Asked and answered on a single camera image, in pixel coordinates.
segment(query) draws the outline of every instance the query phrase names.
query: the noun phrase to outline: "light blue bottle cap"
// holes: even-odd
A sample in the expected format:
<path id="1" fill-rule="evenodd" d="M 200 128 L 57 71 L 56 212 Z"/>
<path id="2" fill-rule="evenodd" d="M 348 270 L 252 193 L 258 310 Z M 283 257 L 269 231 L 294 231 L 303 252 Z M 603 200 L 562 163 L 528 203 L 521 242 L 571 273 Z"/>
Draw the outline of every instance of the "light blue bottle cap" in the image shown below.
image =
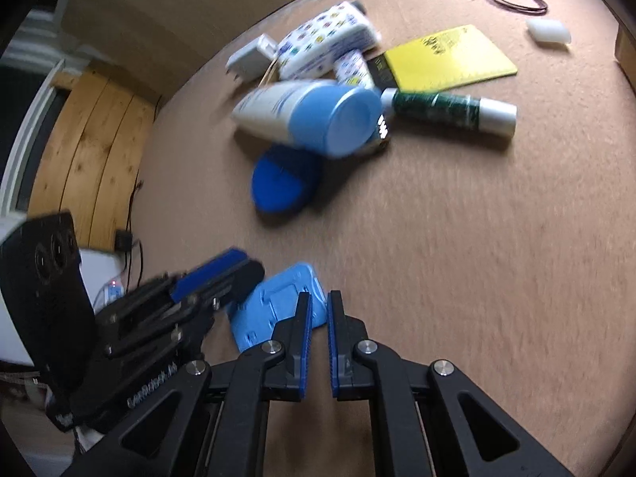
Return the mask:
<path id="1" fill-rule="evenodd" d="M 344 157 L 366 143 L 381 113 L 380 96 L 370 89 L 319 85 L 298 103 L 289 120 L 289 132 L 299 147 Z"/>

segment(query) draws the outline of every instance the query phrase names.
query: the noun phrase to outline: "small polka dot box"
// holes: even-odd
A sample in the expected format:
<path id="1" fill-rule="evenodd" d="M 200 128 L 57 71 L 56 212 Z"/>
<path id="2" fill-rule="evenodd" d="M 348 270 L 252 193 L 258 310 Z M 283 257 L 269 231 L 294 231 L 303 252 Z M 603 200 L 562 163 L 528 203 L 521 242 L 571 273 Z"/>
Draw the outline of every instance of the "small polka dot box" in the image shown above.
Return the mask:
<path id="1" fill-rule="evenodd" d="M 349 2 L 342 2 L 303 23 L 281 41 L 279 78 L 319 78 L 349 50 L 365 51 L 379 40 L 380 35 L 367 17 Z"/>

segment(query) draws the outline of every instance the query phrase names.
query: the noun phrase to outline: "metal screw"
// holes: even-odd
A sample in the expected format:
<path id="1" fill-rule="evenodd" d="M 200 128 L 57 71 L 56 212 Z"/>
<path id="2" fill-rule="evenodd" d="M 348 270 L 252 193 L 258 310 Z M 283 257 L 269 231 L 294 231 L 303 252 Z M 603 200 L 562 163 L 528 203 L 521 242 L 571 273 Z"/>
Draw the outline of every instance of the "metal screw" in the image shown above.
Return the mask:
<path id="1" fill-rule="evenodd" d="M 362 353 L 366 353 L 367 355 L 371 355 L 371 353 L 374 353 L 378 349 L 378 345 L 370 339 L 360 341 L 357 346 Z"/>
<path id="2" fill-rule="evenodd" d="M 203 361 L 190 361 L 186 364 L 186 371 L 189 374 L 198 376 L 206 370 L 206 363 Z"/>
<path id="3" fill-rule="evenodd" d="M 274 353 L 278 353 L 282 350 L 282 344 L 278 341 L 265 341 L 261 344 L 261 349 L 265 353 L 269 353 L 269 355 L 274 355 Z"/>
<path id="4" fill-rule="evenodd" d="M 181 330 L 181 328 L 175 328 L 170 334 L 170 340 L 172 342 L 180 341 L 182 337 L 183 337 L 183 330 Z"/>
<path id="5" fill-rule="evenodd" d="M 441 376 L 448 376 L 452 374 L 453 371 L 455 371 L 455 366 L 453 366 L 452 362 L 442 359 L 440 361 L 435 361 L 435 364 L 433 364 L 433 369 L 437 374 L 440 374 Z"/>

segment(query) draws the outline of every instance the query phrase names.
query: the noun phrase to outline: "blue plastic case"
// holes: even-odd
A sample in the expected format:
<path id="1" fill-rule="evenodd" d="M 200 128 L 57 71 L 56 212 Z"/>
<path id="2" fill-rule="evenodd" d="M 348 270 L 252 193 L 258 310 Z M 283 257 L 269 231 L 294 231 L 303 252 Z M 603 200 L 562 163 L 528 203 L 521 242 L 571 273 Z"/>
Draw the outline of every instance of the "blue plastic case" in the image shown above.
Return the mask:
<path id="1" fill-rule="evenodd" d="M 238 350 L 244 352 L 271 339 L 276 323 L 296 312 L 298 295 L 312 295 L 312 328 L 327 321 L 327 301 L 310 264 L 297 263 L 259 283 L 243 303 L 227 308 Z"/>

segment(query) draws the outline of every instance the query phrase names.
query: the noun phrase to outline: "blue rubber strip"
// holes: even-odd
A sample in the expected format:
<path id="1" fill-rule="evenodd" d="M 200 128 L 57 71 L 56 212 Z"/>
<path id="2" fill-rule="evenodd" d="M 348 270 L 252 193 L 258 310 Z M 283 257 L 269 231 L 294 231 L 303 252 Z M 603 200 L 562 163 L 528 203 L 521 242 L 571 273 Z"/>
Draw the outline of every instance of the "blue rubber strip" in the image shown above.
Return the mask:
<path id="1" fill-rule="evenodd" d="M 232 266 L 239 264 L 247 259 L 247 254 L 241 249 L 235 247 L 228 249 L 210 261 L 193 269 L 174 286 L 174 290 L 170 297 L 174 302 L 179 302 L 187 295 L 198 291 L 205 286 L 208 281 L 228 271 Z"/>
<path id="2" fill-rule="evenodd" d="M 300 353 L 300 383 L 298 384 L 298 391 L 300 392 L 301 399 L 304 398 L 304 394 L 307 390 L 309 353 L 312 348 L 312 310 L 314 308 L 312 302 L 312 295 L 309 295 L 309 299 L 307 300 L 307 313 L 304 316 L 303 350 Z"/>
<path id="3" fill-rule="evenodd" d="M 336 328 L 333 324 L 332 293 L 327 296 L 327 336 L 329 337 L 329 369 L 332 375 L 332 396 L 338 397 L 338 347 Z"/>

